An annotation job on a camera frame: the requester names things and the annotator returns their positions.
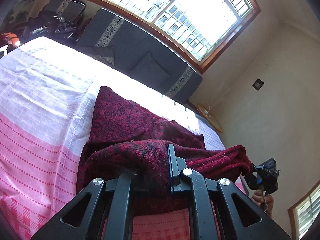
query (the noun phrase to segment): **gray sofa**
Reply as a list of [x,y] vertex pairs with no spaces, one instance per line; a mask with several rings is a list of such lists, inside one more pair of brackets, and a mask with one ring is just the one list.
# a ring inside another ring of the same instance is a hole
[[106,9],[99,9],[75,49],[115,68],[179,103],[202,77],[151,34]]

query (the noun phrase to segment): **bed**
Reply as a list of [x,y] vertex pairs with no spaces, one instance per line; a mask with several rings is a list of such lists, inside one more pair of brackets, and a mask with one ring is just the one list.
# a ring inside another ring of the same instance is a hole
[[[225,149],[213,129],[172,99],[55,41],[30,41],[0,60],[0,210],[20,239],[30,239],[75,196],[78,162],[102,85],[203,134],[207,149]],[[141,234],[134,238],[143,239]]]

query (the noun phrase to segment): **wooden window frame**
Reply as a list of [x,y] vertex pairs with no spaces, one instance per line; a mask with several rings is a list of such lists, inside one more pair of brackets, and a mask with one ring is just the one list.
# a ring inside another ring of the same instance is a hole
[[313,186],[311,190],[308,191],[307,194],[305,194],[297,203],[295,203],[292,207],[288,208],[288,214],[290,219],[290,225],[291,225],[291,232],[292,232],[292,240],[299,240],[299,232],[298,232],[298,221],[295,215],[295,209],[306,200],[308,196],[311,195],[312,192],[316,190],[316,188],[320,185],[320,180]]
[[191,55],[187,49],[180,45],[176,40],[168,36],[168,34],[161,30],[159,27],[150,23],[143,18],[135,15],[133,12],[115,4],[108,0],[87,0],[98,4],[115,14],[118,14],[129,21],[135,23],[141,28],[145,29],[147,32],[151,33],[153,36],[158,38],[172,50],[174,50],[178,55],[180,55],[184,60],[186,60],[191,66],[203,74],[219,57],[220,55],[232,44],[232,42],[246,29],[246,27],[258,16],[261,9],[256,0],[249,0],[253,9],[251,12],[236,26],[236,28],[228,33],[220,42],[220,44],[211,52],[211,54],[203,61],[198,61],[193,55]]

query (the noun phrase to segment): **dark red fabric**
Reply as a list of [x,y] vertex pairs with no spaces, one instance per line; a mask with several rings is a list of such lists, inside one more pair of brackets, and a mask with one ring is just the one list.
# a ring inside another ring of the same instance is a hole
[[224,151],[205,150],[203,135],[194,135],[175,121],[167,121],[137,103],[101,87],[93,111],[89,141],[81,154],[76,191],[91,180],[119,177],[123,168],[144,173],[160,199],[138,200],[135,215],[165,213],[187,204],[169,198],[169,162],[166,147],[173,143],[176,156],[204,177],[229,178],[251,171],[243,146]]

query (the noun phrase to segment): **silver screw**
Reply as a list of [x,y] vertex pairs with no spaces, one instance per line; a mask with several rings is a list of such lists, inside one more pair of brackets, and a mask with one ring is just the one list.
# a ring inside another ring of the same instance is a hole
[[185,168],[185,169],[182,170],[182,173],[184,175],[191,175],[192,174],[192,169]]
[[223,178],[223,179],[220,179],[220,183],[224,186],[227,186],[230,184],[230,180]]
[[102,184],[103,183],[103,179],[101,179],[101,178],[95,178],[94,180],[93,180],[93,184],[94,185],[100,185],[100,184]]

